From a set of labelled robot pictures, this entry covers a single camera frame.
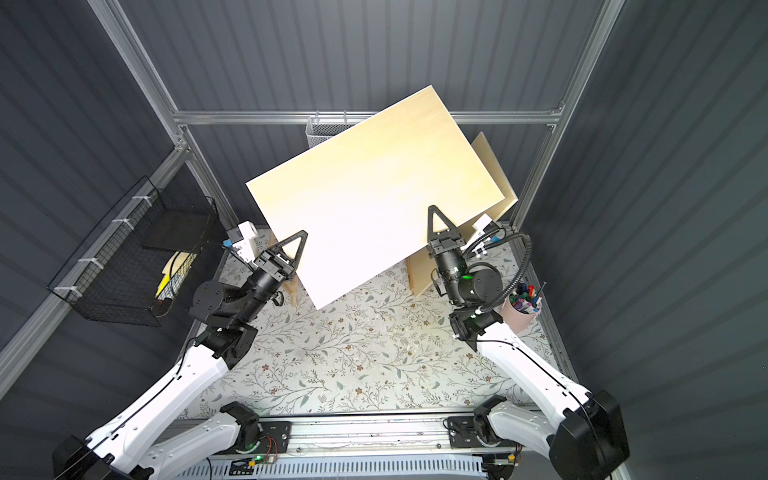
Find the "wooden easel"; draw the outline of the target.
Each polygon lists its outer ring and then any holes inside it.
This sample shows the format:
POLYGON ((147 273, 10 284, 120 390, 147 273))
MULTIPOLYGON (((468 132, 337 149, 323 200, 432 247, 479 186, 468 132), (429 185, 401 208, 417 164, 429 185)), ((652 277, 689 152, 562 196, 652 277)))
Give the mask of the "wooden easel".
MULTIPOLYGON (((276 243, 276 238, 272 231, 269 233, 268 245, 272 246, 276 243)), ((299 278, 294 276, 290 281, 283 285, 285 293, 290 297, 290 304, 292 307, 298 306, 299 301, 299 278)))

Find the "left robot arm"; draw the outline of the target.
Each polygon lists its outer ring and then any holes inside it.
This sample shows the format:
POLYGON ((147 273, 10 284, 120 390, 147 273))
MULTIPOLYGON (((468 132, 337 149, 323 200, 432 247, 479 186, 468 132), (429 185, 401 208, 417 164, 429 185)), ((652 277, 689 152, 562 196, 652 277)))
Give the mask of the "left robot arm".
POLYGON ((205 329, 154 385, 84 438, 70 436, 52 454, 57 479, 169 479, 222 451, 265 458, 277 444, 252 409, 230 402, 210 419, 161 441, 177 416, 249 352, 252 321, 296 276, 308 234, 300 230, 263 250, 239 288, 210 280, 195 291, 190 315, 205 329))

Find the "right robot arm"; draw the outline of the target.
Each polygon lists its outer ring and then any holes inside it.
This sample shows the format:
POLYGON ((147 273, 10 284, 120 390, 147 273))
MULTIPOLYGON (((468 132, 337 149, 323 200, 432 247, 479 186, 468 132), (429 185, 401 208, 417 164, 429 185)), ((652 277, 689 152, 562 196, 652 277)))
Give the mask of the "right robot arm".
POLYGON ((552 367, 519 338, 498 310, 509 302, 531 312, 541 297, 534 287, 520 287, 532 256, 530 237, 491 224, 466 243, 459 228, 431 205, 426 248, 436 263, 432 283, 453 307, 449 320, 455 338, 506 373, 540 410, 534 414, 494 395, 473 410, 475 439, 489 447, 504 442, 527 447, 548 458, 562 479, 611 478, 630 456, 617 400, 606 391, 588 390, 552 367), (500 244, 520 240, 524 245, 523 259, 509 283, 503 283, 495 266, 468 261, 478 247, 497 247, 494 236, 500 244))

